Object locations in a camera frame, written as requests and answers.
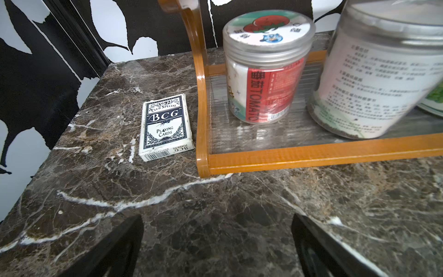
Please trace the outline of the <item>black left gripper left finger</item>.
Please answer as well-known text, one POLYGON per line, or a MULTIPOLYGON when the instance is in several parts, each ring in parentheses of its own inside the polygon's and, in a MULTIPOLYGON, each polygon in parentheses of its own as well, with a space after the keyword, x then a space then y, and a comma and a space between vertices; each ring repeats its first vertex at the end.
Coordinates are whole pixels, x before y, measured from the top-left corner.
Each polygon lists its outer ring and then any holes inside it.
POLYGON ((61 277, 131 277, 135 271, 144 224, 141 215, 125 219, 61 277))

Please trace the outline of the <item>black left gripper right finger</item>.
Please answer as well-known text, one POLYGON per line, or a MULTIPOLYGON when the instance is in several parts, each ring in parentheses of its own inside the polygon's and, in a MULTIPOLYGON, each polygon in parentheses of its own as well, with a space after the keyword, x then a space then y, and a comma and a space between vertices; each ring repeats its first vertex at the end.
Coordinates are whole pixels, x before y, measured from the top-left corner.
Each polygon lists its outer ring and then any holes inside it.
POLYGON ((306 277, 384 276, 375 264, 305 215, 294 214, 291 232, 306 277))

